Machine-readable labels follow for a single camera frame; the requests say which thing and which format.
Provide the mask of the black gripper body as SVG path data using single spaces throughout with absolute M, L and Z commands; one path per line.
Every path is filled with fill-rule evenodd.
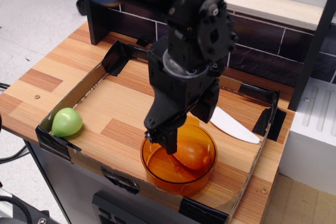
M 178 129 L 201 95 L 223 73 L 223 58 L 205 60 L 198 45 L 164 36 L 148 51 L 154 102 L 144 120 L 145 137 L 159 142 L 164 127 Z

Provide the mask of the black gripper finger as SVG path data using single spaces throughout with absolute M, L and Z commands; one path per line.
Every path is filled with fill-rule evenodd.
M 164 127 L 159 134 L 159 144 L 163 147 L 167 155 L 177 152 L 177 129 Z
M 219 79 L 216 78 L 191 109 L 191 113 L 204 123 L 208 123 L 212 118 L 218 102 L 219 90 Z

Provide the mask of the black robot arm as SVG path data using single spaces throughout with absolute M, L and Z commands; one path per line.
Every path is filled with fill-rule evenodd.
M 148 51 L 154 102 L 145 118 L 145 137 L 168 154 L 177 151 L 177 130 L 188 113 L 208 122 L 219 97 L 224 58 L 237 35 L 225 0 L 92 0 L 112 7 L 130 3 L 164 17 L 168 35 Z

